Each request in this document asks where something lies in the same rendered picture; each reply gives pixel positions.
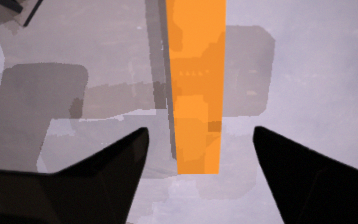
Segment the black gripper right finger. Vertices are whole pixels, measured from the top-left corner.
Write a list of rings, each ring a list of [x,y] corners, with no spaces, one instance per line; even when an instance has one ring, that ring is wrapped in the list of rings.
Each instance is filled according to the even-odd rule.
[[[262,126],[252,141],[284,224],[358,224],[358,169]]]

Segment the orange bar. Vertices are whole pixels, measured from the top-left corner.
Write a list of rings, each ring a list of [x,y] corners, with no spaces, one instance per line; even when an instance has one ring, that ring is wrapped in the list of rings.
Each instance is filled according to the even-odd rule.
[[[167,0],[178,174],[218,174],[226,0]]]

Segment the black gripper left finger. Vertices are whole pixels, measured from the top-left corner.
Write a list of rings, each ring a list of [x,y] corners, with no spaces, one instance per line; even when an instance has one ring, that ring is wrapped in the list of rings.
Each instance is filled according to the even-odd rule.
[[[148,146],[141,127],[56,173],[0,169],[0,213],[49,224],[126,224]]]

